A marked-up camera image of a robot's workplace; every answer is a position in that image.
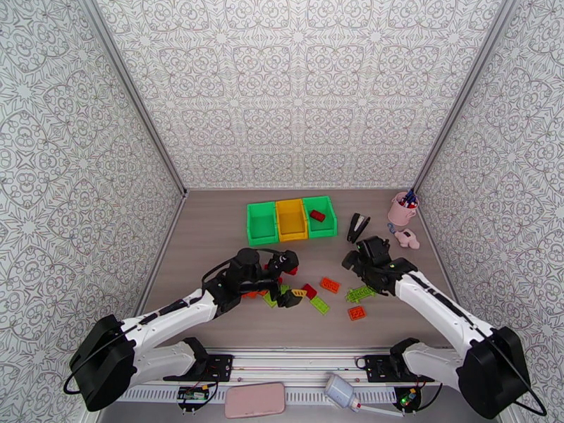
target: wall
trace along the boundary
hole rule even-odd
[[[68,360],[132,313],[180,194],[75,0],[0,22],[0,420],[69,422]]]
[[[97,0],[188,188],[415,179],[500,0]]]
[[[520,335],[564,421],[564,0],[523,0],[420,195],[461,303]]]

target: black stapler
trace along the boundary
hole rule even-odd
[[[350,227],[348,229],[347,241],[354,243],[364,231],[366,225],[370,222],[370,217],[355,213],[350,220]]]

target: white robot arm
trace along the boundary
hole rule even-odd
[[[293,290],[281,293],[278,278],[282,272],[294,274],[298,257],[290,250],[273,254],[266,266],[254,249],[245,248],[210,270],[202,287],[154,312],[118,321],[113,314],[100,319],[70,360],[72,374],[63,390],[82,394],[89,411],[100,410],[137,384],[182,376],[194,363],[207,360],[196,338],[168,347],[157,347],[194,325],[210,321],[233,309],[241,296],[267,290],[279,307],[292,307],[301,301]],[[74,378],[79,390],[69,391]]]
[[[482,417],[493,419],[512,403],[538,415],[546,408],[532,391],[519,337],[504,326],[495,329],[453,302],[403,258],[391,260],[388,240],[379,237],[356,243],[343,260],[371,289],[394,295],[415,308],[453,349],[436,349],[409,338],[391,348],[391,358],[415,375],[440,381],[462,393]],[[516,400],[533,395],[541,412]]]

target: pink cup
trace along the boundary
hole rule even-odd
[[[408,209],[400,204],[402,198],[407,195],[407,192],[399,192],[392,199],[392,207],[388,212],[388,219],[391,223],[397,226],[404,226],[410,222],[410,219],[417,214],[417,208]]]

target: lime green lego brick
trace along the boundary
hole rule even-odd
[[[270,305],[270,307],[274,307],[276,305],[276,301],[270,299],[270,292],[268,292],[262,299],[265,301],[266,304]]]
[[[327,314],[327,312],[330,309],[327,303],[323,301],[319,296],[313,297],[313,299],[310,300],[310,302],[321,314]]]
[[[360,300],[374,296],[376,296],[376,292],[374,292],[368,286],[362,286],[356,289],[349,289],[345,299],[348,302],[354,302],[355,304],[359,304]]]

